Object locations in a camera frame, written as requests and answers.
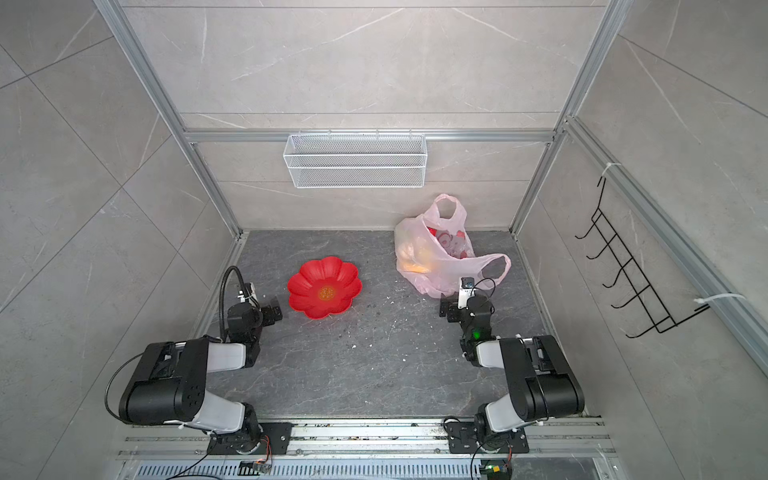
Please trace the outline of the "red flower-shaped plastic bowl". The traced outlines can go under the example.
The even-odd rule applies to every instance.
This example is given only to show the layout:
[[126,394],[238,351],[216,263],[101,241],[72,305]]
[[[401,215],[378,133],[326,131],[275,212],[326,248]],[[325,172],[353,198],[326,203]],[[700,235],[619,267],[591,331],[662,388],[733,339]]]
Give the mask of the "red flower-shaped plastic bowl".
[[330,256],[304,263],[287,289],[293,310],[320,320],[350,309],[362,291],[362,282],[354,264]]

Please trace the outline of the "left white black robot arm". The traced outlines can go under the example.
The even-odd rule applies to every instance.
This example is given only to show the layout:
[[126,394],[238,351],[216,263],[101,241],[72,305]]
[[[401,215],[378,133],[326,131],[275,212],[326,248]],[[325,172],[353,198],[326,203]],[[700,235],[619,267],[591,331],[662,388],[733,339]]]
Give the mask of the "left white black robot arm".
[[248,455],[266,445],[255,409],[207,390],[212,373],[254,366],[263,328],[283,318],[278,299],[257,302],[250,285],[226,311],[227,340],[210,336],[157,342],[138,356],[121,395],[117,418],[128,425],[177,425],[210,436],[208,450]]

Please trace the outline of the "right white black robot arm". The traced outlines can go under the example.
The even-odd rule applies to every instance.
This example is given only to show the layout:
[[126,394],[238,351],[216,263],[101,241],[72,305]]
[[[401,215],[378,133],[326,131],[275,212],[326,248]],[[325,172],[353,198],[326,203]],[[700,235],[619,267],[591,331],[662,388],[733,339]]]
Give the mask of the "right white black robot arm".
[[472,422],[444,423],[463,450],[497,451],[523,438],[523,429],[552,418],[581,414],[585,396],[560,344],[552,335],[502,338],[492,332],[495,307],[471,277],[458,293],[440,300],[439,315],[461,327],[462,356],[478,368],[504,372],[507,393],[479,407]]

